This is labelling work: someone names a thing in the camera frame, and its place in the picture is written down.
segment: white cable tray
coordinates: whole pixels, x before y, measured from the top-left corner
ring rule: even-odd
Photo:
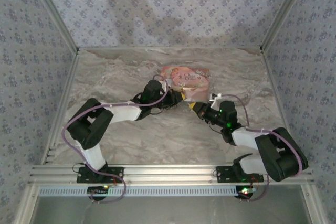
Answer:
[[[87,186],[41,186],[40,197],[89,196]],[[235,186],[129,186],[126,197],[179,197],[179,196],[236,196]],[[120,196],[122,186],[110,187],[107,194],[94,196]]]

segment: pink food package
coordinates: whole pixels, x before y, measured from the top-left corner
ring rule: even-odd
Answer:
[[[187,102],[207,102],[209,91],[209,69],[188,67],[163,67],[164,76],[172,89],[184,90]]]

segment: black and white robotic arm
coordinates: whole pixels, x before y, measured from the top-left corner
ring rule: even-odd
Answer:
[[[164,99],[153,106],[136,106],[129,104],[151,104],[158,101],[166,90],[169,90]],[[178,92],[166,87],[164,81],[150,80],[142,93],[137,94],[133,99],[121,103],[111,104],[107,108],[99,108],[88,112],[86,115],[74,121],[67,130],[76,141],[86,161],[95,170],[104,172],[107,169],[107,162],[104,159],[99,142],[102,139],[109,124],[121,121],[137,121],[145,118],[153,108],[168,109],[185,100],[183,92]],[[89,99],[72,117],[93,107],[102,105],[95,98]]]
[[[279,182],[293,176],[299,170],[299,162],[293,150],[301,160],[302,170],[308,168],[307,158],[285,128],[256,131],[242,126],[238,122],[234,102],[222,101],[219,111],[214,110],[211,103],[203,102],[192,103],[190,108],[206,123],[220,126],[220,133],[226,143],[247,146],[259,152],[246,154],[234,160],[233,170],[237,178],[244,178],[246,174],[268,174]],[[276,135],[284,138],[287,144]]]

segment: patterned wallpaper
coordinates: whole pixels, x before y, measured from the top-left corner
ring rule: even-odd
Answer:
[[[79,47],[258,46],[283,0],[53,0]]]
[[[291,130],[336,223],[336,0],[297,0],[267,52]]]
[[[72,52],[40,0],[0,0],[0,223],[38,164]]]

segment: marble surface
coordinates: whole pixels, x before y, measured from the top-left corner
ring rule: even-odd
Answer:
[[[164,65],[177,65],[209,68],[210,91],[242,98],[252,127],[283,126],[266,67],[257,50],[99,49],[81,51],[79,57],[63,125],[89,98],[106,103],[127,101],[142,92]],[[243,107],[239,102],[236,107],[239,121],[246,124]],[[225,143],[189,109],[187,102],[141,121],[111,124],[100,143],[110,164],[220,164],[255,153],[247,147]],[[53,162],[80,161],[59,134]]]

